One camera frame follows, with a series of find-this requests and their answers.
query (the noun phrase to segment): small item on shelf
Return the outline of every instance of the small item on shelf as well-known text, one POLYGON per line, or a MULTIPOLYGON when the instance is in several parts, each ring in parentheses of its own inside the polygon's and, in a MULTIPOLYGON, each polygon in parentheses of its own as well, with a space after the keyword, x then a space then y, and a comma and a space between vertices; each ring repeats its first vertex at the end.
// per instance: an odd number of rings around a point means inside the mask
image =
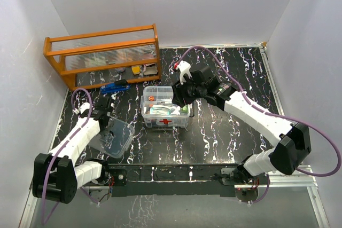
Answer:
POLYGON ((139 65, 132 66, 132 72, 134 75, 139 75, 140 74, 140 66, 139 65))
POLYGON ((120 91, 127 91, 130 89, 130 84, 127 83, 127 80, 118 80, 114 83, 109 83, 107 85, 103 85, 100 88, 100 92, 105 93, 116 93, 120 91))
POLYGON ((144 75, 155 75, 155 74, 158 74, 158 68, 157 68, 157 66, 144 67, 143 74, 144 75))
POLYGON ((147 66, 152 66, 154 64, 144 64, 144 67, 147 67, 147 66))
POLYGON ((123 73, 126 70, 126 67, 115 68, 114 70, 118 73, 123 73))

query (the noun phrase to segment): orange wooden rack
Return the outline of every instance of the orange wooden rack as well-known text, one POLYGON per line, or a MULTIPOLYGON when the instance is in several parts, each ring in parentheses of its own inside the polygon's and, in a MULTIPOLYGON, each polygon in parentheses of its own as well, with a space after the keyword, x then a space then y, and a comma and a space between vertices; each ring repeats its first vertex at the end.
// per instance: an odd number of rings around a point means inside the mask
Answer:
MULTIPOLYGON (((149 26, 109 30, 106 32, 95 32, 95 33, 87 33, 87 34, 72 35, 72 36, 65 36, 65 37, 55 37, 55 38, 46 37, 45 42, 44 42, 43 54, 71 91, 74 91, 75 89, 79 88, 76 85, 76 76, 79 73, 96 72, 99 70, 114 69, 114 68, 120 68, 120 67, 129 68, 134 65, 143 65, 143 64, 152 64, 152 63, 157 64, 158 74, 155 76, 146 76, 146 77, 128 79, 127 80, 128 83, 136 83, 136 82, 161 79, 162 71, 161 71, 160 53, 159 53, 159 46, 158 46, 158 34, 157 34, 157 28, 155 24, 149 25, 149 26), (53 43, 55 42, 69 41, 69 45, 72 45, 72 42, 74 40, 83 40, 86 38, 101 37, 101 36, 108 36, 108 35, 114 35, 114 34, 141 32, 144 30, 153 30, 153 33, 151 33, 151 35, 153 34, 154 36, 151 38, 140 38, 140 39, 133 38, 133 40, 124 41, 124 42, 112 42, 112 43, 86 45, 86 46, 83 46, 82 44, 80 44, 80 45, 77 45, 77 47, 73 47, 73 48, 67 47, 67 49, 53 50, 53 43), (137 46, 145 46, 145 45, 154 45, 155 53, 156 53, 155 56, 151 56, 150 59, 143 59, 135 55, 133 58, 134 59, 133 61, 130 61, 132 60, 132 58, 130 58, 127 61, 120 62, 117 64, 107 64, 107 65, 100 65, 100 66, 93 66, 93 67, 81 67, 81 68, 67 69, 66 59, 69 56, 78 55, 80 57, 82 56, 82 54, 86 54, 86 53, 136 48, 137 46)), ((93 89, 93 88, 101 87, 102 85, 105 85, 105 84, 107 83, 85 85, 81 87, 85 89, 93 89)))

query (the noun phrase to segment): glass panel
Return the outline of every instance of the glass panel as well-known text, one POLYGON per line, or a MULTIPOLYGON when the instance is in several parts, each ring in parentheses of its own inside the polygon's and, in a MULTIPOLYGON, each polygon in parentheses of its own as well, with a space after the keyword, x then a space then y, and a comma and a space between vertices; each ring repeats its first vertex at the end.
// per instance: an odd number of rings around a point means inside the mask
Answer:
POLYGON ((135 46, 94 53, 76 54, 66 57, 66 69, 81 69, 130 61, 148 60, 156 57, 154 45, 135 46))
POLYGON ((153 29, 141 30, 138 32, 127 32, 127 33, 120 33, 120 34, 114 34, 114 35, 98 36, 98 37, 80 38, 78 40, 52 42, 51 50, 57 51, 57 50, 64 50, 64 49, 81 48, 83 46, 119 43, 119 42, 141 40, 141 39, 147 39, 147 38, 154 38, 153 29))

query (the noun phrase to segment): red cross symbol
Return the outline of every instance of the red cross symbol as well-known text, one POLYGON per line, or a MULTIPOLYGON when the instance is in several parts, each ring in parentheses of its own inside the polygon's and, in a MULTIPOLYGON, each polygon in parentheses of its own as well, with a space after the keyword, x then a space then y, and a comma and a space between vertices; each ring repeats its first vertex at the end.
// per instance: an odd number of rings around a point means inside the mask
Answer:
POLYGON ((172 120, 167 120, 167 119, 163 119, 161 121, 159 121, 160 123, 164 123, 165 125, 168 125, 169 123, 172 122, 172 120))

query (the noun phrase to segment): white wall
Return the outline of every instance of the white wall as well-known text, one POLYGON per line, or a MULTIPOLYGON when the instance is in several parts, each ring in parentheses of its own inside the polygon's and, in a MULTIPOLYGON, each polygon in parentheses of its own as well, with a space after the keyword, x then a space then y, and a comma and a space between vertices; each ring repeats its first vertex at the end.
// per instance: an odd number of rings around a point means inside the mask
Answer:
POLYGON ((52 0, 70 34, 156 23, 160 44, 268 41, 289 0, 52 0))
POLYGON ((67 31, 50 0, 1 0, 0 28, 0 226, 18 227, 66 93, 43 57, 44 38, 67 31))
MULTIPOLYGON (((291 0, 267 44, 284 111, 326 131, 342 150, 341 0, 291 0)), ((314 172, 336 166, 329 143, 312 133, 307 163, 314 172)), ((341 227, 341 171, 317 178, 332 227, 341 227)))

